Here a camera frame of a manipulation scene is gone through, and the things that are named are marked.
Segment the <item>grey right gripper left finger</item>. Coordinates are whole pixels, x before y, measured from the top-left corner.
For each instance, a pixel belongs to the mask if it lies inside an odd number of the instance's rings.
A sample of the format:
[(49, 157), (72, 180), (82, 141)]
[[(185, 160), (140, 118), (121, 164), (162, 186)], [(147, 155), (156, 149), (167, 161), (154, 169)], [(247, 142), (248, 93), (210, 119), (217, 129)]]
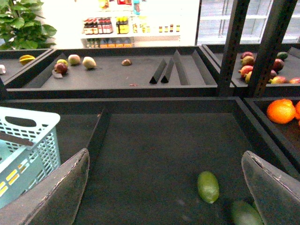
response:
[(89, 151), (83, 148), (34, 188), (0, 210), (2, 225), (71, 225), (87, 184)]

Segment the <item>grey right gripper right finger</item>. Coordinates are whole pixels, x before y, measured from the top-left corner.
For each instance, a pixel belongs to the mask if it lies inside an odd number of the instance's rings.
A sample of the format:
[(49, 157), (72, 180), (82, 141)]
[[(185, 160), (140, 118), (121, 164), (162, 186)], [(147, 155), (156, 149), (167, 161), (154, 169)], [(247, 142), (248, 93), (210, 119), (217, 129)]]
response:
[(247, 187), (266, 225), (300, 223), (300, 182), (251, 151), (241, 166)]

